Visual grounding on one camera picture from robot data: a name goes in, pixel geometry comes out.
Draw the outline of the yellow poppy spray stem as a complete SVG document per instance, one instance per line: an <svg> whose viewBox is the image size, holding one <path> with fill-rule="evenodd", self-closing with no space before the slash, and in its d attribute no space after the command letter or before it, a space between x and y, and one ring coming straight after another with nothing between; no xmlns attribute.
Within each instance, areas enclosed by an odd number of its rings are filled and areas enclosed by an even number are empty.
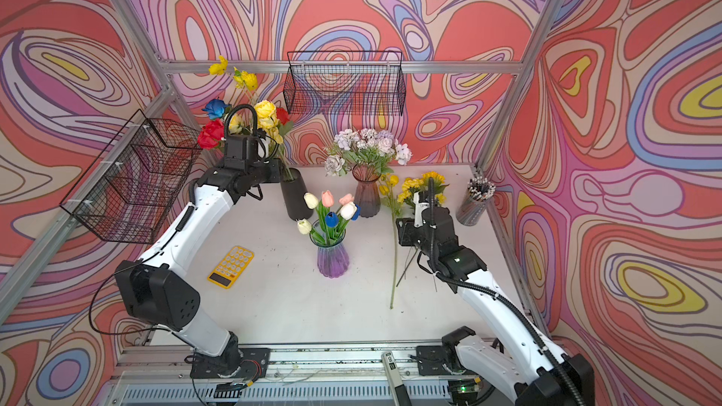
<svg viewBox="0 0 722 406"><path fill-rule="evenodd" d="M398 272L398 228L396 221L402 215L402 204L398 200L396 186L399 183L399 178L394 174L383 174L380 178L379 191L381 194L382 205L388 208L390 212L390 225L392 229L392 242L391 247L393 250L392 259L392 281L391 281L391 292L389 299L389 309L394 309L395 294L396 294L396 282Z"/></svg>

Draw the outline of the purple glass tulip vase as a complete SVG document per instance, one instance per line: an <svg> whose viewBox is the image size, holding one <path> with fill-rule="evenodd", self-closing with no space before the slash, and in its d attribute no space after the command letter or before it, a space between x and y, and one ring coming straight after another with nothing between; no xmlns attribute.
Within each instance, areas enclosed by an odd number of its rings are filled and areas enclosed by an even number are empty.
<svg viewBox="0 0 722 406"><path fill-rule="evenodd" d="M350 266L350 257L343 241L346 232L340 237L330 239L320 227L315 226L309 238L317 248L317 268L327 278L343 276Z"/></svg>

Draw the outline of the sunflower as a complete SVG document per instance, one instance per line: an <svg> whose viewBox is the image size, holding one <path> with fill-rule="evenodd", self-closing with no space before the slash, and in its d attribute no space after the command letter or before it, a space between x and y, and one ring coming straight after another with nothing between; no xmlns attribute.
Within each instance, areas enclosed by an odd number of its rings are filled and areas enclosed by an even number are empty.
<svg viewBox="0 0 722 406"><path fill-rule="evenodd" d="M446 178L435 172L435 171L429 171L422 175L422 184L421 184L421 190L422 191L429 191L430 186L433 185L434 187L434 193L436 195L442 195L446 188L449 186L447 184Z"/></svg>

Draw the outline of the pale yellow rose spray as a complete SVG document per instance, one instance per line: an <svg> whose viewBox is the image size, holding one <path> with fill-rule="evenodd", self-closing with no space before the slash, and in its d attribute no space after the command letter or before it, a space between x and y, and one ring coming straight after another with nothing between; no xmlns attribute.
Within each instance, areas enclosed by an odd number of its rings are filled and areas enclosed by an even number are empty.
<svg viewBox="0 0 722 406"><path fill-rule="evenodd" d="M284 142L284 136L293 127L289 113L280 107L276 107L271 101L261 101L254 105L257 116L257 124L253 118L247 123L243 112L239 111L231 115L229 121L229 133L231 135L250 135L253 131L261 129L272 141L280 145Z"/></svg>

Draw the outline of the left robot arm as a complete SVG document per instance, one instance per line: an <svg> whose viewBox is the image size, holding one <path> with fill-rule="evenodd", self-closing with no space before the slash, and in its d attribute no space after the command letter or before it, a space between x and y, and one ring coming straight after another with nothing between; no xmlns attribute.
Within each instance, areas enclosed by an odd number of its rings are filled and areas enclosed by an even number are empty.
<svg viewBox="0 0 722 406"><path fill-rule="evenodd" d="M259 155L267 133L259 125L257 109L237 105L229 114L243 110L252 116L250 133L234 135L231 118L225 118L223 159L191 185L184 213L159 240L138 261L120 263L111 276L131 317L191 346L194 363L208 365L216 378L237 376L244 357L237 336L202 308L200 294L187 276L219 220L243 197L262 200L263 184L281 181L280 163L270 154Z"/></svg>

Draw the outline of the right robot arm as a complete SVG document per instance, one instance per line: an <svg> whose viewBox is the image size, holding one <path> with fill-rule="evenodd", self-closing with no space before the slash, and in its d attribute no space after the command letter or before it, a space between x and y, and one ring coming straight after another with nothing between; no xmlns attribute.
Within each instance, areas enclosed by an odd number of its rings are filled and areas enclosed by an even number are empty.
<svg viewBox="0 0 722 406"><path fill-rule="evenodd" d="M501 289L483 260L460 244L453 218L436 199L434 180L414 195L414 216L399 218L399 243L427 259L421 268L446 284L487 323L493 348L468 327L444 336L453 368L471 371L515 405L592 405L594 370L543 333Z"/></svg>

